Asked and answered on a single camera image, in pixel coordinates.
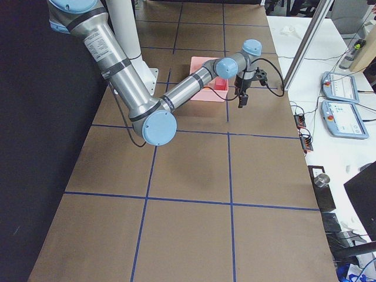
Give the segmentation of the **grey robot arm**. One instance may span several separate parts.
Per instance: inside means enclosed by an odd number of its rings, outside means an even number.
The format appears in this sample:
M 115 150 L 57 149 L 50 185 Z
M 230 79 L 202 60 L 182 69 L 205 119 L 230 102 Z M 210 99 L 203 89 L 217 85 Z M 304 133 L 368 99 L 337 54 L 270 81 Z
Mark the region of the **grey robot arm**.
M 113 92 L 129 109 L 137 135 L 154 146 L 170 142 L 177 130 L 173 112 L 216 77 L 244 74 L 251 79 L 261 55 L 259 41 L 248 39 L 235 54 L 206 61 L 161 98 L 155 97 L 158 70 L 143 61 L 130 1 L 48 1 L 54 31 L 81 39 Z

